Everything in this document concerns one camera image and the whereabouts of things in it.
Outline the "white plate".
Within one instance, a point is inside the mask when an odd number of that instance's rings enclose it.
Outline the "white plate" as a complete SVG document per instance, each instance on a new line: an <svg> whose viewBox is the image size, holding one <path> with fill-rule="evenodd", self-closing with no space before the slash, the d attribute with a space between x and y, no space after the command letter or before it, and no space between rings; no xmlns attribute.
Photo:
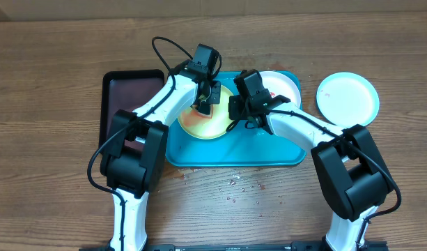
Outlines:
<svg viewBox="0 0 427 251"><path fill-rule="evenodd" d="M269 90L271 96L282 95L301 107L302 98L300 93L300 82L294 74L287 71L261 71L263 86Z"/></svg>

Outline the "green and orange sponge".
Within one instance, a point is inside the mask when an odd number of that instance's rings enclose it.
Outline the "green and orange sponge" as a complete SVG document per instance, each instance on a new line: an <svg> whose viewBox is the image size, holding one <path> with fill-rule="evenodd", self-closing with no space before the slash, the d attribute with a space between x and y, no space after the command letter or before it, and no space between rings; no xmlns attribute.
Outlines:
<svg viewBox="0 0 427 251"><path fill-rule="evenodd" d="M212 116L212 105L210 104L201 103L199 105L192 105L192 108L196 110L201 116Z"/></svg>

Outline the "yellow green plate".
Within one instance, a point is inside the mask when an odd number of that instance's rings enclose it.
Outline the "yellow green plate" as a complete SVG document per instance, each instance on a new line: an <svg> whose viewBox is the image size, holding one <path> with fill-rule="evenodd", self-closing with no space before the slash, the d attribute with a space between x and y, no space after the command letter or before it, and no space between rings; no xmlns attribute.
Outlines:
<svg viewBox="0 0 427 251"><path fill-rule="evenodd" d="M178 117L183 130L198 139L214 139L226 133L232 122L228 117L228 102L233 93L225 86L221 87L219 104L210 106L210 114L205 115L188 107Z"/></svg>

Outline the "light blue plate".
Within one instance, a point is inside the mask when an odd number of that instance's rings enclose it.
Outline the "light blue plate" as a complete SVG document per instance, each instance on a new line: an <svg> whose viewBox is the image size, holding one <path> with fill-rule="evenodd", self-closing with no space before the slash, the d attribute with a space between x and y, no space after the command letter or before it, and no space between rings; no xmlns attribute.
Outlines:
<svg viewBox="0 0 427 251"><path fill-rule="evenodd" d="M378 92L361 75L334 73L319 85L316 102L320 113L331 123L343 128L355 124L367 126L380 110Z"/></svg>

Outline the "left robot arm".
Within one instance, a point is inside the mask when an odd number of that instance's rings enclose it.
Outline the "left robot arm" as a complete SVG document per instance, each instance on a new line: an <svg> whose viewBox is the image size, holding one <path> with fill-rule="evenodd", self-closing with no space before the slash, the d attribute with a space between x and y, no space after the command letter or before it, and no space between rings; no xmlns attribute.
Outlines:
<svg viewBox="0 0 427 251"><path fill-rule="evenodd" d="M104 189L114 199L114 232L108 250L142 250L147 243L148 197L164 167L169 127L184 109L216 98L215 80L221 56L200 44L169 69L165 84L138 108L119 109L111 118L107 138L95 152L102 157Z"/></svg>

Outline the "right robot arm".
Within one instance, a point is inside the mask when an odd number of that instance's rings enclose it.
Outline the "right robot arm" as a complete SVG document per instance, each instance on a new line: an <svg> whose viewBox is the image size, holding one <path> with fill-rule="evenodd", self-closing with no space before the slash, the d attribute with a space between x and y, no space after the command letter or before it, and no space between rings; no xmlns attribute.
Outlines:
<svg viewBox="0 0 427 251"><path fill-rule="evenodd" d="M319 250L386 250L365 239L373 218L396 211L401 191L370 132L362 125L340 128L302 111L289 98L272 96L257 70L234 79L238 94L229 99L232 120L252 124L309 151L325 201L333 211Z"/></svg>

